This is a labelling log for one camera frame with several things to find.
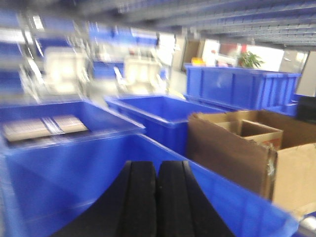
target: cardboard box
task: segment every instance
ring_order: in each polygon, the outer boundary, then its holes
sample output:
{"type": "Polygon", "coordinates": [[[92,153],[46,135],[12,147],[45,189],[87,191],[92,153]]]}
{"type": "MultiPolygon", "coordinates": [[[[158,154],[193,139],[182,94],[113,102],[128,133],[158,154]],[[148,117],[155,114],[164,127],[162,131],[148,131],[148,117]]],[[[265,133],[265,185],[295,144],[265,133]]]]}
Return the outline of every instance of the cardboard box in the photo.
{"type": "Polygon", "coordinates": [[[275,150],[281,147],[283,131],[247,120],[235,120],[231,122],[216,123],[233,134],[243,137],[246,140],[252,140],[258,144],[272,146],[275,150]]]}
{"type": "Polygon", "coordinates": [[[316,125],[268,111],[193,114],[187,157],[300,217],[316,211],[316,125]],[[283,130],[281,150],[214,123],[249,120],[283,130]]]}

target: potted plant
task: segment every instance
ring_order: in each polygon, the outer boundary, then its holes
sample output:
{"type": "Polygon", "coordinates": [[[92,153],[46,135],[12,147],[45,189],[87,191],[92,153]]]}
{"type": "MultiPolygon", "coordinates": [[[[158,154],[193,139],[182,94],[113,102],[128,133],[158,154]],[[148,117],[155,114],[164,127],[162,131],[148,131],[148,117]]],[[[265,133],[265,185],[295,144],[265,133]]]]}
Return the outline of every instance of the potted plant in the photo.
{"type": "Polygon", "coordinates": [[[252,52],[244,52],[241,53],[240,57],[238,58],[238,64],[243,68],[259,68],[264,61],[260,60],[261,58],[253,54],[252,52]]]}

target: black rubber object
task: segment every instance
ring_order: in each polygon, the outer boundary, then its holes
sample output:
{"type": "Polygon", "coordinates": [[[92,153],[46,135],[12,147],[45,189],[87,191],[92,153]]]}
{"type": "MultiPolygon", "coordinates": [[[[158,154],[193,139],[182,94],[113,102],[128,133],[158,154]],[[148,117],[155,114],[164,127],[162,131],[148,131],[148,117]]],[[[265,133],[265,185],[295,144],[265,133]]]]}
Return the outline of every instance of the black rubber object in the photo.
{"type": "Polygon", "coordinates": [[[316,97],[302,96],[297,105],[296,118],[316,123],[316,97]]]}
{"type": "Polygon", "coordinates": [[[127,161],[95,203],[52,237],[154,237],[155,191],[153,164],[127,161]]]}
{"type": "Polygon", "coordinates": [[[189,163],[183,162],[195,237],[234,237],[201,190],[189,163]]]}
{"type": "Polygon", "coordinates": [[[133,162],[119,237],[155,237],[156,172],[148,161],[133,162]]]}
{"type": "Polygon", "coordinates": [[[157,182],[157,236],[195,237],[182,162],[162,162],[157,182]]]}

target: red object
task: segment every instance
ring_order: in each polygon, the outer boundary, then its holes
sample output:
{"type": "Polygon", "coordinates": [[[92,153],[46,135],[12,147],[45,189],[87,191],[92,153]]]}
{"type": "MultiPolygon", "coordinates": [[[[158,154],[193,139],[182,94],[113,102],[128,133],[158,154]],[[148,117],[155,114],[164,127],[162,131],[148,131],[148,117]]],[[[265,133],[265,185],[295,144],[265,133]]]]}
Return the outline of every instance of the red object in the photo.
{"type": "Polygon", "coordinates": [[[247,52],[247,45],[246,45],[246,44],[242,44],[242,45],[241,45],[241,52],[242,52],[242,53],[247,52]]]}

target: blue storage crate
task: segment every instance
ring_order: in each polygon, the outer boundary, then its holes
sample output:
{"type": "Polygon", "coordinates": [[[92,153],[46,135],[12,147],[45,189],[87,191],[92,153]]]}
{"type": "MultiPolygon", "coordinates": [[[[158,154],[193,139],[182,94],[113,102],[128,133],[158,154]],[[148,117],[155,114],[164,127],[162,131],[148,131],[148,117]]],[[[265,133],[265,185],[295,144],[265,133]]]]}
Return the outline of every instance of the blue storage crate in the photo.
{"type": "MultiPolygon", "coordinates": [[[[9,151],[0,157],[6,237],[46,237],[89,208],[127,160],[187,160],[144,135],[9,151]]],[[[268,201],[189,160],[201,189],[237,237],[290,237],[298,223],[268,201]]]]}
{"type": "Polygon", "coordinates": [[[106,98],[105,101],[111,109],[143,124],[147,136],[182,155],[185,154],[189,115],[225,112],[168,96],[106,98]]]}
{"type": "Polygon", "coordinates": [[[244,68],[186,68],[188,95],[250,110],[291,103],[300,77],[244,68]]]}
{"type": "Polygon", "coordinates": [[[20,23],[17,12],[8,9],[0,9],[0,25],[5,27],[19,27],[20,23]]]}
{"type": "Polygon", "coordinates": [[[293,103],[293,104],[288,104],[288,105],[279,105],[279,106],[274,106],[274,107],[268,107],[265,109],[272,112],[277,112],[282,115],[295,117],[296,111],[297,111],[297,104],[293,103]]]}
{"type": "Polygon", "coordinates": [[[94,79],[115,79],[116,74],[114,67],[117,67],[122,75],[124,75],[124,63],[106,63],[102,61],[93,62],[93,78],[94,79]]]}
{"type": "Polygon", "coordinates": [[[128,133],[144,133],[145,128],[128,118],[102,109],[88,101],[64,103],[44,103],[33,105],[8,105],[0,107],[0,148],[16,149],[20,146],[33,146],[50,143],[69,142],[72,140],[94,139],[95,137],[116,136],[128,133]],[[54,135],[45,141],[27,141],[9,145],[2,136],[2,125],[5,122],[22,119],[42,119],[54,116],[73,115],[79,118],[88,128],[87,133],[54,135]]]}
{"type": "Polygon", "coordinates": [[[23,93],[19,71],[0,69],[0,94],[23,93]]]}
{"type": "Polygon", "coordinates": [[[0,57],[10,61],[22,60],[23,54],[20,45],[18,43],[0,42],[0,57]]]}
{"type": "Polygon", "coordinates": [[[49,47],[71,47],[66,38],[37,38],[36,54],[38,57],[44,57],[45,50],[49,47]]]}

